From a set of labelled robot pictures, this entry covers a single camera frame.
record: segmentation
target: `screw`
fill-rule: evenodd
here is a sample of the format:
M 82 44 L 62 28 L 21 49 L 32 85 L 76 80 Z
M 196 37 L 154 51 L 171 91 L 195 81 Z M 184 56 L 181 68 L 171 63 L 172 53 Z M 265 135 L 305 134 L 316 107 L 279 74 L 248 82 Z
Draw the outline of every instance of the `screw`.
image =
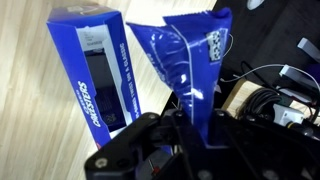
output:
M 156 115 L 150 114 L 150 115 L 149 115 L 149 118 L 150 118 L 150 119 L 155 119 L 155 118 L 156 118 Z
M 255 121 L 255 120 L 256 120 L 254 117 L 252 117 L 252 116 L 250 116 L 250 115 L 247 115 L 247 119 L 248 119 L 249 121 Z
M 212 174 L 207 170 L 201 170 L 198 172 L 200 180 L 212 180 Z
M 224 113 L 222 111 L 217 111 L 217 115 L 220 116 L 220 117 L 223 117 Z
M 183 113 L 180 111 L 176 113 L 176 116 L 178 116 L 178 117 L 182 117 L 182 115 L 183 115 Z
M 262 174 L 268 180 L 278 180 L 279 179 L 278 174 L 271 169 L 263 170 Z
M 95 163 L 96 167 L 99 169 L 106 167 L 107 164 L 108 164 L 108 160 L 106 158 L 99 158 L 96 160 L 96 163 Z

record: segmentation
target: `blue box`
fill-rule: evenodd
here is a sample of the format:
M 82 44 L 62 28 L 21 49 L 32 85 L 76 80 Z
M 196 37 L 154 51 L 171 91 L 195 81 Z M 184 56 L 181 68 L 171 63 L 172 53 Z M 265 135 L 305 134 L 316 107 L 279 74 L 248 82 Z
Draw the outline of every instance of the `blue box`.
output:
M 47 26 L 100 148 L 141 115 L 121 13 L 57 8 Z

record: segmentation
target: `light wood surface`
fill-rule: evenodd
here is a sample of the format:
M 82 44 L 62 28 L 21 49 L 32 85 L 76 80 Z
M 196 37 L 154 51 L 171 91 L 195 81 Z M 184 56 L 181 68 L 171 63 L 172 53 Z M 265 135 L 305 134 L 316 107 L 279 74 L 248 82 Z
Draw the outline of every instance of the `light wood surface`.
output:
M 260 85 L 255 84 L 253 82 L 247 81 L 245 79 L 240 79 L 231 93 L 229 94 L 227 100 L 222 106 L 223 110 L 228 111 L 232 116 L 236 116 L 239 111 L 241 105 L 245 102 L 245 100 L 257 89 L 261 88 Z M 308 118 L 310 116 L 310 111 L 307 106 L 301 104 L 297 101 L 293 101 L 290 104 L 290 107 L 293 109 L 297 109 L 304 113 L 304 118 Z M 320 118 L 316 119 L 316 124 L 320 123 Z
M 215 0 L 95 2 L 121 10 L 125 20 L 154 23 L 160 15 L 212 9 Z M 91 3 L 0 1 L 1 180 L 84 179 L 83 164 L 96 147 L 46 20 L 54 7 Z M 142 111 L 160 113 L 170 90 L 158 79 L 130 29 L 126 31 Z

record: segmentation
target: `blue plastic bag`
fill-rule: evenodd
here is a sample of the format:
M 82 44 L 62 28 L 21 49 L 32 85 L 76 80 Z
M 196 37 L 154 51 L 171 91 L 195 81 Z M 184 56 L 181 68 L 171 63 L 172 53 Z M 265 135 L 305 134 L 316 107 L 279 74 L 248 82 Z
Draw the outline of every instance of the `blue plastic bag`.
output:
M 164 17 L 166 26 L 127 23 L 160 79 L 179 98 L 204 140 L 231 27 L 228 8 Z

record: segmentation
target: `white label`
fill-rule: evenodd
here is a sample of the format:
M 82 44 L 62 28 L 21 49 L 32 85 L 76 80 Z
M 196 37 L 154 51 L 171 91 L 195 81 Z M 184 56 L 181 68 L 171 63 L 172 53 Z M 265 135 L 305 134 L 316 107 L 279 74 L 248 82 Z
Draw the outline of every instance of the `white label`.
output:
M 102 41 L 107 39 L 106 25 L 78 28 L 77 33 L 82 51 L 102 49 Z
M 81 12 L 83 8 L 80 6 L 71 6 L 67 8 L 69 12 Z
M 221 38 L 219 31 L 213 31 L 207 33 L 207 41 L 209 45 L 209 55 L 211 61 L 217 61 L 221 59 Z

